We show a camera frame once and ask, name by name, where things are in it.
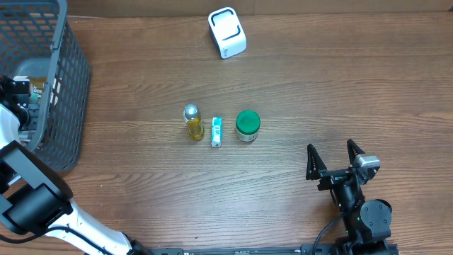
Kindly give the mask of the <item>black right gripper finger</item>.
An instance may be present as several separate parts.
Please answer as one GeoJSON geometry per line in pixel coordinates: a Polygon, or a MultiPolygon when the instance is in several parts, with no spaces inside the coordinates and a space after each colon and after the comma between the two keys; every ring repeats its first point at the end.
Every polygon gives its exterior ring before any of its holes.
{"type": "Polygon", "coordinates": [[[357,155],[365,153],[352,139],[349,139],[347,141],[347,148],[349,161],[351,165],[353,165],[353,162],[357,155]]]}
{"type": "Polygon", "coordinates": [[[328,171],[320,158],[316,148],[312,144],[307,145],[307,168],[306,180],[320,179],[328,171]]]}

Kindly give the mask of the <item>green lid white jar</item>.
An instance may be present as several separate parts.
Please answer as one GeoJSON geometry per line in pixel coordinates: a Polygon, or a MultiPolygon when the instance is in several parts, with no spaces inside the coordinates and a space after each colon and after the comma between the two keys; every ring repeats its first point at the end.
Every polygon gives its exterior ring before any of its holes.
{"type": "Polygon", "coordinates": [[[236,117],[236,136],[243,142],[252,142],[258,136],[260,116],[253,110],[244,110],[236,117]]]}

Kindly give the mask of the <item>small teal white box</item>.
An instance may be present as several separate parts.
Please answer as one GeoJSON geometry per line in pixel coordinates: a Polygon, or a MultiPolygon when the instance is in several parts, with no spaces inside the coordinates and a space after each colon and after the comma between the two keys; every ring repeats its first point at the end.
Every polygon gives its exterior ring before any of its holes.
{"type": "Polygon", "coordinates": [[[212,135],[211,145],[213,147],[221,147],[222,145],[222,118],[213,117],[212,119],[212,135]]]}

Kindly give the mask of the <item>yellow oil bottle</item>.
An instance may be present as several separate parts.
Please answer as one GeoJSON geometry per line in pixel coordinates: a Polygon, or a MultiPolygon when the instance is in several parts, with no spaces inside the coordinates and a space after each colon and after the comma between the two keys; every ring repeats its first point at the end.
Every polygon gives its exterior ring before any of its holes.
{"type": "Polygon", "coordinates": [[[205,129],[198,107],[193,103],[188,104],[183,111],[183,117],[190,138],[200,141],[205,136],[205,129]]]}

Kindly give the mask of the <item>brown white snack bag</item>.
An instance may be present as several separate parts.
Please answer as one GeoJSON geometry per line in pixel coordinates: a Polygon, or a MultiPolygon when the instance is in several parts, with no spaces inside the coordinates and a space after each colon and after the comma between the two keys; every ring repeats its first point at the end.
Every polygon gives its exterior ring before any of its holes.
{"type": "MultiPolygon", "coordinates": [[[[29,104],[40,104],[43,93],[45,92],[44,83],[47,81],[47,77],[29,77],[30,80],[30,98],[29,104]]],[[[54,79],[52,89],[56,90],[56,93],[59,94],[61,82],[54,79]]],[[[56,105],[58,102],[58,96],[54,92],[51,92],[50,104],[56,105]]]]}

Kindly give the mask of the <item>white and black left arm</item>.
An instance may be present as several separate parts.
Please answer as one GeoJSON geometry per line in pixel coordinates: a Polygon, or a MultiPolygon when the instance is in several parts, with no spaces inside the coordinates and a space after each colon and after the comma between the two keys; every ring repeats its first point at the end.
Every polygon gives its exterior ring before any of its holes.
{"type": "Polygon", "coordinates": [[[10,196],[1,196],[1,223],[20,239],[42,236],[61,239],[85,254],[149,254],[137,240],[101,224],[73,199],[67,183],[20,142],[19,130],[28,122],[15,95],[18,81],[1,77],[1,193],[21,178],[25,184],[10,196]]]}

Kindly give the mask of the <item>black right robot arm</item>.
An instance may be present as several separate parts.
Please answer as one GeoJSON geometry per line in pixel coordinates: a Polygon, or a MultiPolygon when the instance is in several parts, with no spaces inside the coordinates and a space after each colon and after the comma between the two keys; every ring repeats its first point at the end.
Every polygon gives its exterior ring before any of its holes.
{"type": "Polygon", "coordinates": [[[347,141],[349,166],[329,171],[312,144],[307,145],[306,179],[318,180],[319,191],[329,191],[340,215],[328,223],[311,247],[311,254],[397,254],[395,245],[387,244],[391,236],[392,206],[385,200],[365,200],[362,186],[377,174],[381,163],[373,153],[366,153],[351,139],[347,141]],[[322,248],[323,235],[343,221],[346,235],[322,248]]]}

